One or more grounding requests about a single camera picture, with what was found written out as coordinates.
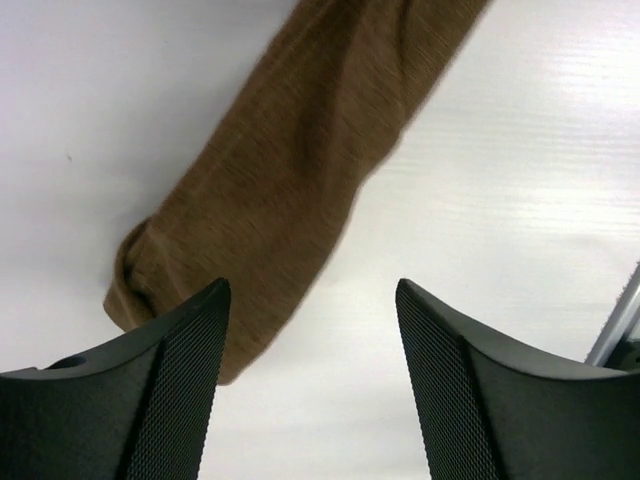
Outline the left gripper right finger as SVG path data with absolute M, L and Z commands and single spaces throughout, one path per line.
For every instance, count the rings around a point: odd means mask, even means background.
M 434 479 L 635 479 L 639 376 L 522 343 L 411 280 L 395 293 Z

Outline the brown cloth napkin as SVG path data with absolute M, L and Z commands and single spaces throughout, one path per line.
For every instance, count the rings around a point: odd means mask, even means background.
M 231 285 L 219 373 L 272 344 L 334 250 L 361 185 L 485 0 L 303 0 L 160 208 L 120 244 L 104 300 L 125 331 L 217 278 Z

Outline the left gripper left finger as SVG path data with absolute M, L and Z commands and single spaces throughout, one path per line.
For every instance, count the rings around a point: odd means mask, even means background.
M 2 373 L 2 478 L 197 478 L 230 300 L 218 279 L 100 346 Z

